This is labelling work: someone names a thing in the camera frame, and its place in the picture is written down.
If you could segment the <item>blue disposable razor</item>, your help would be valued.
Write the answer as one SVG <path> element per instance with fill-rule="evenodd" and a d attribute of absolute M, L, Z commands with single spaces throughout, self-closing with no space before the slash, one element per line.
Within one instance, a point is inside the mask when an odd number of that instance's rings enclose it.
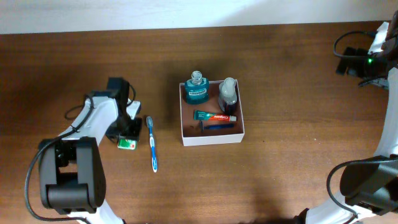
<path fill-rule="evenodd" d="M 202 133 L 204 133 L 206 130 L 229 129 L 234 127 L 233 123 L 205 125 L 202 121 L 199 122 L 199 125 Z"/>

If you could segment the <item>green white small box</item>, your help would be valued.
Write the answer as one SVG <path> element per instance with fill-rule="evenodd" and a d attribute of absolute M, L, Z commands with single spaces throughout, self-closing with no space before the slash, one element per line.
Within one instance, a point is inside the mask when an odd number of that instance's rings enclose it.
<path fill-rule="evenodd" d="M 137 141 L 133 139 L 120 139 L 118 141 L 118 148 L 125 150 L 135 150 L 137 146 Z"/>

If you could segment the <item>teal mouthwash bottle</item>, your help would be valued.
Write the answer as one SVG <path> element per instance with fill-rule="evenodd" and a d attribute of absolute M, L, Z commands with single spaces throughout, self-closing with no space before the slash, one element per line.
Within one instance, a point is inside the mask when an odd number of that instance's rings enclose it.
<path fill-rule="evenodd" d="M 193 71 L 191 79 L 185 82 L 186 102 L 199 105 L 209 100 L 209 80 L 199 71 Z"/>

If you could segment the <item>red green toothpaste tube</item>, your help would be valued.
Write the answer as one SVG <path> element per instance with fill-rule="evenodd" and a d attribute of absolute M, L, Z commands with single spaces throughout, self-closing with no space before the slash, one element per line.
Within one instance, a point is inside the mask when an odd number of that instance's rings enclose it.
<path fill-rule="evenodd" d="M 194 120 L 207 120 L 207 121 L 231 121 L 236 122 L 236 116 L 230 116 L 225 114 L 217 114 L 217 113 L 210 113 L 206 111 L 195 110 L 193 112 L 193 119 Z"/>

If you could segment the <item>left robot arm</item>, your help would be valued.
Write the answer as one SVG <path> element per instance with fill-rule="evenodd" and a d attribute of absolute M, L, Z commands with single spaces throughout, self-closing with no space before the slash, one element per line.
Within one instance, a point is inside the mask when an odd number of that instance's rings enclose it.
<path fill-rule="evenodd" d="M 109 78 L 103 91 L 87 95 L 74 122 L 39 145 L 40 199 L 62 219 L 80 223 L 124 223 L 105 200 L 106 178 L 98 146 L 103 138 L 136 147 L 142 119 L 140 102 L 130 99 L 132 85 Z"/>

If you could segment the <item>clear blue pump bottle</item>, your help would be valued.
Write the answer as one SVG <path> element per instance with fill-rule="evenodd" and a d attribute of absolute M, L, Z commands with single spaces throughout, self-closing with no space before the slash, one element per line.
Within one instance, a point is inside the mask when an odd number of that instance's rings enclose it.
<path fill-rule="evenodd" d="M 228 77 L 219 85 L 218 104 L 225 114 L 233 115 L 236 111 L 237 102 L 236 81 Z"/>

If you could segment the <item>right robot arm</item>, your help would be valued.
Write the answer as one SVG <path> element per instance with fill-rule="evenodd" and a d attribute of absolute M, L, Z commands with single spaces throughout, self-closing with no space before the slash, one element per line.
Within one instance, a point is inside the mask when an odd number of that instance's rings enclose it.
<path fill-rule="evenodd" d="M 363 34 L 373 38 L 367 50 L 334 55 L 341 60 L 340 73 L 361 79 L 360 87 L 377 86 L 387 93 L 379 141 L 368 158 L 334 166 L 326 178 L 328 199 L 303 210 L 293 223 L 362 223 L 397 213 L 397 15 Z"/>

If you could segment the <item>blue white toothbrush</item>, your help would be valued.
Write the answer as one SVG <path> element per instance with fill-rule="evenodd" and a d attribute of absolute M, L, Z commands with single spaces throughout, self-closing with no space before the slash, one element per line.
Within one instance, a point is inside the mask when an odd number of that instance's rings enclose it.
<path fill-rule="evenodd" d="M 146 125 L 149 129 L 149 144 L 151 148 L 151 163 L 152 163 L 152 170 L 154 173 L 158 171 L 158 163 L 157 163 L 157 156 L 155 151 L 155 139 L 153 134 L 153 120 L 150 116 L 146 117 Z"/>

